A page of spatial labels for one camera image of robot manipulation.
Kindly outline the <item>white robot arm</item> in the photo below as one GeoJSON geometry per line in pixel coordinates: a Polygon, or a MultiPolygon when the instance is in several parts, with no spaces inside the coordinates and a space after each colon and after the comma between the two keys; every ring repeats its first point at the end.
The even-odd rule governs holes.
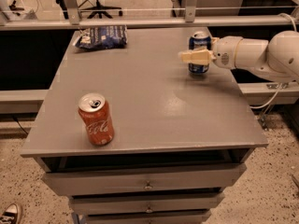
{"type": "Polygon", "coordinates": [[[299,33],[283,31],[270,41],[242,36],[213,37],[211,49],[179,53],[184,63],[241,69],[274,82],[299,82],[299,33]]]}

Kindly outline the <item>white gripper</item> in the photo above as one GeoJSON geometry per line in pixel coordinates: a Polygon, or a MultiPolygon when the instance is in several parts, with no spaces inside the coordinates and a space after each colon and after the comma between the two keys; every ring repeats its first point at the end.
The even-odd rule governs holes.
{"type": "Polygon", "coordinates": [[[209,65],[215,56],[214,64],[218,67],[235,69],[236,50],[241,40],[241,36],[212,37],[213,53],[208,49],[186,50],[180,53],[180,58],[184,63],[209,65]]]}

